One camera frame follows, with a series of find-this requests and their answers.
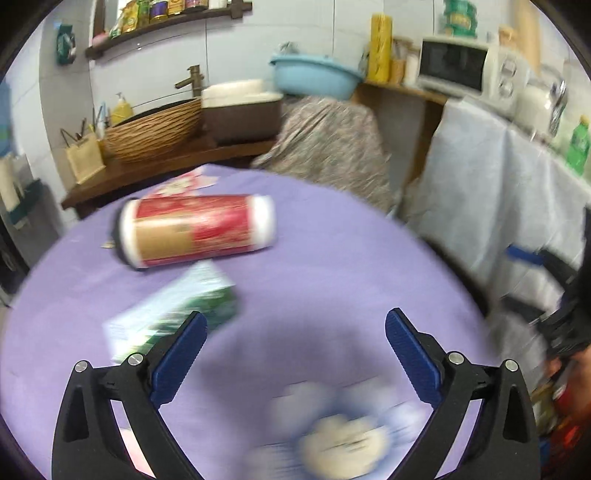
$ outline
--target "table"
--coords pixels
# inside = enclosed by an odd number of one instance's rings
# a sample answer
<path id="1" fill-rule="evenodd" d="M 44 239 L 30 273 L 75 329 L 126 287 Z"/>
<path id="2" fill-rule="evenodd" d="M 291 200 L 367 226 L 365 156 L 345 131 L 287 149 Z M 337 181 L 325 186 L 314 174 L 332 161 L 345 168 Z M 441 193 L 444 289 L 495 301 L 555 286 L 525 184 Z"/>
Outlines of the table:
<path id="1" fill-rule="evenodd" d="M 245 453 L 266 440 L 266 407 L 287 385 L 349 385 L 379 375 L 395 383 L 400 401 L 418 404 L 385 338 L 394 307 L 447 351 L 499 365 L 468 293 L 401 225 L 347 193 L 289 177 L 212 165 L 206 174 L 220 180 L 204 193 L 271 195 L 278 218 L 273 247 L 216 260 L 237 285 L 240 313 L 210 336 L 175 400 L 160 410 L 206 479 L 243 478 Z M 187 268 L 136 272 L 102 249 L 120 203 L 61 239 L 32 272 L 8 319 L 0 408 L 48 478 L 73 365 L 81 359 L 109 365 L 102 324 Z M 457 464 L 475 417 L 471 408 L 447 470 Z"/>

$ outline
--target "white lid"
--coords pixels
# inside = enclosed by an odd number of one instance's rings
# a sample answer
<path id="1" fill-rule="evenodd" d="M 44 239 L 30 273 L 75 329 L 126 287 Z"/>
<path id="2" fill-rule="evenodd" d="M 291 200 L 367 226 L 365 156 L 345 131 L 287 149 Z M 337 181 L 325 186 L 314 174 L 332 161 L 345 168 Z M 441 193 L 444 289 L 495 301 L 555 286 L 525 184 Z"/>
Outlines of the white lid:
<path id="1" fill-rule="evenodd" d="M 264 80 L 241 80 L 240 82 L 227 82 L 212 85 L 201 92 L 201 98 L 202 100 L 205 100 L 206 98 L 249 95 L 252 93 L 263 93 L 264 91 Z"/>
<path id="2" fill-rule="evenodd" d="M 223 106 L 253 105 L 256 103 L 278 102 L 282 93 L 265 92 L 250 95 L 236 95 L 216 98 L 202 98 L 202 108 L 219 108 Z"/>
<path id="3" fill-rule="evenodd" d="M 252 195 L 247 198 L 247 202 L 252 249 L 268 247 L 275 241 L 277 227 L 273 199 L 269 196 Z"/>
<path id="4" fill-rule="evenodd" d="M 119 239 L 121 248 L 132 267 L 146 268 L 139 254 L 138 239 L 135 234 L 135 215 L 138 211 L 140 200 L 130 200 L 123 207 L 119 218 Z"/>

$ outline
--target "white cloth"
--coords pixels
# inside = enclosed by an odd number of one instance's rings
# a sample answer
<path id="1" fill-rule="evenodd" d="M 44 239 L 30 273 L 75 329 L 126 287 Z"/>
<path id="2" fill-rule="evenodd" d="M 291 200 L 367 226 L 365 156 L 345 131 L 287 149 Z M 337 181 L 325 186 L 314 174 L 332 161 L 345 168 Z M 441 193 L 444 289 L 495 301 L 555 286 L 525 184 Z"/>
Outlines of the white cloth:
<path id="1" fill-rule="evenodd" d="M 510 293 L 554 311 L 563 293 L 558 285 L 544 269 L 509 259 L 505 249 L 549 247 L 578 268 L 587 204 L 591 187 L 563 159 L 503 119 L 451 100 L 406 220 L 456 257 L 493 304 Z M 505 358 L 539 366 L 544 345 L 532 329 L 499 314 L 492 324 Z"/>

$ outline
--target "blue gripper pad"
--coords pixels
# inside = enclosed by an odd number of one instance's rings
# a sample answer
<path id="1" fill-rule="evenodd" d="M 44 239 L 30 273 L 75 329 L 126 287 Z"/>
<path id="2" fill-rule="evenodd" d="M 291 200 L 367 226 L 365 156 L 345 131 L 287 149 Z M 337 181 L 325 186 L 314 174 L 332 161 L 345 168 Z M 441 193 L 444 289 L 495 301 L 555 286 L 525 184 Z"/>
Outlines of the blue gripper pad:
<path id="1" fill-rule="evenodd" d="M 386 317 L 386 338 L 400 360 L 404 371 L 422 402 L 434 409 L 441 403 L 441 373 L 421 346 L 418 332 L 402 318 L 404 314 L 394 309 Z"/>
<path id="2" fill-rule="evenodd" d="M 544 258 L 535 252 L 528 252 L 527 250 L 523 250 L 522 248 L 516 247 L 515 245 L 510 245 L 506 252 L 507 255 L 509 255 L 511 258 L 515 258 L 516 260 L 522 260 L 529 264 L 537 265 L 538 267 L 544 266 Z"/>
<path id="3" fill-rule="evenodd" d="M 152 373 L 150 401 L 156 409 L 172 402 L 207 339 L 207 319 L 199 313 L 168 349 Z"/>

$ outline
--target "yellow bottle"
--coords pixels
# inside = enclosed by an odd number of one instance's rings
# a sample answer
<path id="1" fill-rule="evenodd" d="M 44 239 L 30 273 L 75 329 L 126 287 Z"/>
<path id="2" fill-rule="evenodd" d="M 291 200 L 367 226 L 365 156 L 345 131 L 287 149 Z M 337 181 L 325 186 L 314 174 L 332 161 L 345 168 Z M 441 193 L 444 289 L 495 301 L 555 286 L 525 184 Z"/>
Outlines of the yellow bottle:
<path id="1" fill-rule="evenodd" d="M 125 100 L 123 94 L 118 93 L 117 95 L 119 96 L 119 100 L 111 112 L 112 127 L 120 124 L 123 120 L 127 120 L 129 117 L 134 115 L 134 110 L 131 108 L 131 105 L 127 102 L 127 100 Z"/>
<path id="2" fill-rule="evenodd" d="M 392 17 L 374 14 L 371 19 L 368 80 L 387 83 L 392 54 Z"/>

